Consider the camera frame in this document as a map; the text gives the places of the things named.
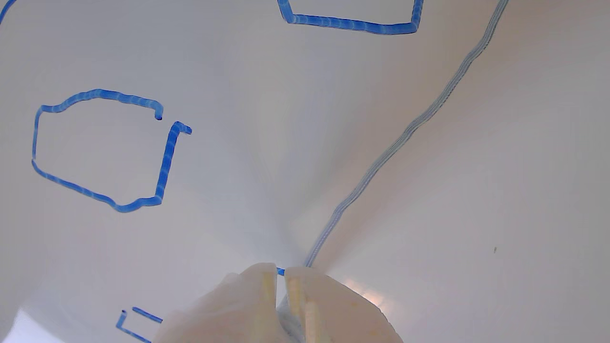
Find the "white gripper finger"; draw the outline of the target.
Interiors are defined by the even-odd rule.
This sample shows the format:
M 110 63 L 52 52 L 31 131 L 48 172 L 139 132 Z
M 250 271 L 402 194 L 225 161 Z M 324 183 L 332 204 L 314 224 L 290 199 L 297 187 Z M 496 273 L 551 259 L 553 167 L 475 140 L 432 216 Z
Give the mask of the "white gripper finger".
M 255 263 L 166 317 L 154 343 L 285 343 L 276 311 L 277 268 Z
M 341 282 L 309 267 L 284 271 L 287 308 L 306 343 L 401 343 L 387 317 Z

